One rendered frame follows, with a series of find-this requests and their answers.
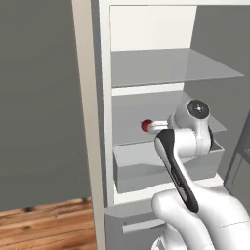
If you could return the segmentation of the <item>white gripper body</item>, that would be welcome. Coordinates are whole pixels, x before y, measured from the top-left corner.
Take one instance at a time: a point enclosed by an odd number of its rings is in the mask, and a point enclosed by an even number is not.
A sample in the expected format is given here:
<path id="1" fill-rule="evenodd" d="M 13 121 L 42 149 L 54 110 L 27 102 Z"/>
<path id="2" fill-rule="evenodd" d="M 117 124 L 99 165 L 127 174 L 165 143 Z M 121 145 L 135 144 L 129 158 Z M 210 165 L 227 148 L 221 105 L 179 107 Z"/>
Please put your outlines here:
<path id="1" fill-rule="evenodd" d="M 159 131 L 167 128 L 168 128 L 167 121 L 152 121 L 148 124 L 147 131 L 149 133 L 158 133 Z"/>

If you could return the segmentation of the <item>red onion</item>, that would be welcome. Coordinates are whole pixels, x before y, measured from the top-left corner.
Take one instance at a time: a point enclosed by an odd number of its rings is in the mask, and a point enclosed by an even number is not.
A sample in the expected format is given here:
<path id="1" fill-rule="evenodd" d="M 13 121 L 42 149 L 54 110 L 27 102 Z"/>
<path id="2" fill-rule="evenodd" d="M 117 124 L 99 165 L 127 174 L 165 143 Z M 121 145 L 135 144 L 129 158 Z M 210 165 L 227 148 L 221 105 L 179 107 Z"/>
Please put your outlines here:
<path id="1" fill-rule="evenodd" d="M 152 120 L 145 119 L 141 122 L 141 128 L 144 132 L 147 132 L 149 130 L 149 125 L 152 123 Z"/>

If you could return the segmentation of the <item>grey glass fridge shelf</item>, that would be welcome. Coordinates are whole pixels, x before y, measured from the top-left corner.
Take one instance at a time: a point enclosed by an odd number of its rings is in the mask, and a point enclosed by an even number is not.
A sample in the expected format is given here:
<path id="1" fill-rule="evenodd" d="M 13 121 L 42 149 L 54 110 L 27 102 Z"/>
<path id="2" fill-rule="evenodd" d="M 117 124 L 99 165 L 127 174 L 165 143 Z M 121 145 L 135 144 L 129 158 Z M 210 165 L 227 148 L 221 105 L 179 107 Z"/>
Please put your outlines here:
<path id="1" fill-rule="evenodd" d="M 191 96 L 183 91 L 117 96 L 112 98 L 112 136 L 115 146 L 148 142 L 153 136 L 141 129 L 145 119 L 167 120 Z"/>
<path id="2" fill-rule="evenodd" d="M 116 88 L 235 77 L 243 74 L 193 49 L 111 53 L 111 82 Z"/>

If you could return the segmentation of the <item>grey fridge crisper bin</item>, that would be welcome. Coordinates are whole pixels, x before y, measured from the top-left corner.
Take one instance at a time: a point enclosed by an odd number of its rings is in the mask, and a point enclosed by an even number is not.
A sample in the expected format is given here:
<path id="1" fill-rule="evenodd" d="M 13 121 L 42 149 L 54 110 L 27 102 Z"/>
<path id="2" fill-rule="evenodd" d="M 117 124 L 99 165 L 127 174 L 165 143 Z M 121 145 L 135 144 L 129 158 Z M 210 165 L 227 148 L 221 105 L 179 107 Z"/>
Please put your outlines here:
<path id="1" fill-rule="evenodd" d="M 182 158 L 182 162 L 193 180 L 209 179 L 216 175 L 224 152 L 225 150 L 214 142 L 207 155 Z M 118 193 L 172 182 L 155 151 L 154 142 L 115 146 L 113 167 Z"/>

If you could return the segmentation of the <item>white fridge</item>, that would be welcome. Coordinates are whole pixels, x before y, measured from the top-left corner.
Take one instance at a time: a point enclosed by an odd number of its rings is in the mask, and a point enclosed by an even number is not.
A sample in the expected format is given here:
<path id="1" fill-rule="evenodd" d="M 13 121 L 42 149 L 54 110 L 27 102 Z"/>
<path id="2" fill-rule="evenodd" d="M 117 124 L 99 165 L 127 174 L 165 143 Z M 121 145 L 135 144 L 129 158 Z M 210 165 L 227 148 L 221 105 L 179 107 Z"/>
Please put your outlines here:
<path id="1" fill-rule="evenodd" d="M 210 109 L 208 125 L 224 150 L 213 178 L 193 180 L 230 194 L 224 179 L 250 110 L 250 0 L 92 0 L 104 208 L 151 200 L 173 183 L 118 193 L 114 180 L 112 98 L 183 91 Z M 135 87 L 112 86 L 111 53 L 193 49 L 243 77 Z M 242 160 L 233 194 L 250 216 L 250 163 Z"/>

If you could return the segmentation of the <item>grey fridge door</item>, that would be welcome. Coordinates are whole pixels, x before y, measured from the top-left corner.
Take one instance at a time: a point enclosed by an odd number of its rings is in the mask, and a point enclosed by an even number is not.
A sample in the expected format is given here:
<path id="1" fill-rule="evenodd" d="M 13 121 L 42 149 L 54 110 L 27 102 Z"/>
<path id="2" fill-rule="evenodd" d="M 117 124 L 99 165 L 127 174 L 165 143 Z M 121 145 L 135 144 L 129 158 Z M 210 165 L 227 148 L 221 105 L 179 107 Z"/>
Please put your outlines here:
<path id="1" fill-rule="evenodd" d="M 234 182 L 240 169 L 242 160 L 250 163 L 250 155 L 248 154 L 248 151 L 250 151 L 250 110 L 248 111 L 224 179 L 224 186 L 230 194 L 233 194 Z"/>

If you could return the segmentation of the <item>beige cabinet side panel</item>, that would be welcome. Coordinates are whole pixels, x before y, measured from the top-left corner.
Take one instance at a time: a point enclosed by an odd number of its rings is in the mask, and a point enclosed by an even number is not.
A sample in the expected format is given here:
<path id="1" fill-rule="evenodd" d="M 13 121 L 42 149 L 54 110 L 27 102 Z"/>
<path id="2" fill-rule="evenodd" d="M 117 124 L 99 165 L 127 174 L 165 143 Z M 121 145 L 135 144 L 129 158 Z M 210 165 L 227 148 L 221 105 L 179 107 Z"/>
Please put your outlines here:
<path id="1" fill-rule="evenodd" d="M 71 0 L 97 250 L 106 250 L 91 0 Z"/>

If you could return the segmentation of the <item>grey freezer drawer front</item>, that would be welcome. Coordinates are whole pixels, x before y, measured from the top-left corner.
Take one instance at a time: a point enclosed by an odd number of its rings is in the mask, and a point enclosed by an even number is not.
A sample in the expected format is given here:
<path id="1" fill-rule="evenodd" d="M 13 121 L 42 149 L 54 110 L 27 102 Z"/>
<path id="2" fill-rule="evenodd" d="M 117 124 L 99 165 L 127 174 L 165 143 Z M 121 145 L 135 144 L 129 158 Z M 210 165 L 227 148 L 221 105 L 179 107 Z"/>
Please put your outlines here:
<path id="1" fill-rule="evenodd" d="M 127 234 L 122 232 L 124 225 L 157 219 L 150 199 L 105 208 L 104 218 L 106 250 L 150 250 L 164 229 L 163 225 Z"/>

